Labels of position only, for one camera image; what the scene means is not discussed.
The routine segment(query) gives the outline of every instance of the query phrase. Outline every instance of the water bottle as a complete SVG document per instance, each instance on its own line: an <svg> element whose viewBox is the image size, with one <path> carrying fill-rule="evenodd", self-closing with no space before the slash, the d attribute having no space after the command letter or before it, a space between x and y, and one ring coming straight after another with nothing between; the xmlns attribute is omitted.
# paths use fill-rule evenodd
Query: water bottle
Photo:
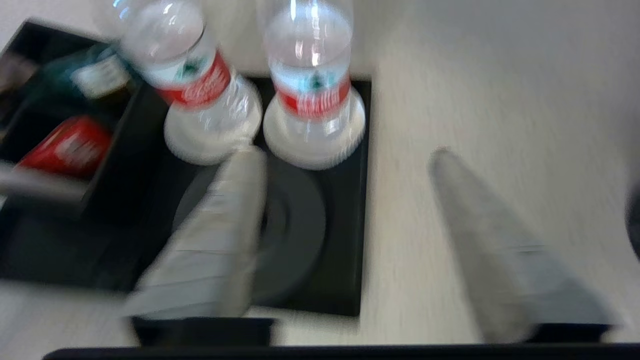
<svg viewBox="0 0 640 360"><path fill-rule="evenodd" d="M277 96L264 117L273 153L300 168L331 168L353 153L365 131L362 98L351 87L351 0L260 0Z"/></svg>
<svg viewBox="0 0 640 360"><path fill-rule="evenodd" d="M252 143L262 118L260 97L227 65L198 1L97 4L99 26L171 105L164 137L174 155L213 165Z"/></svg>

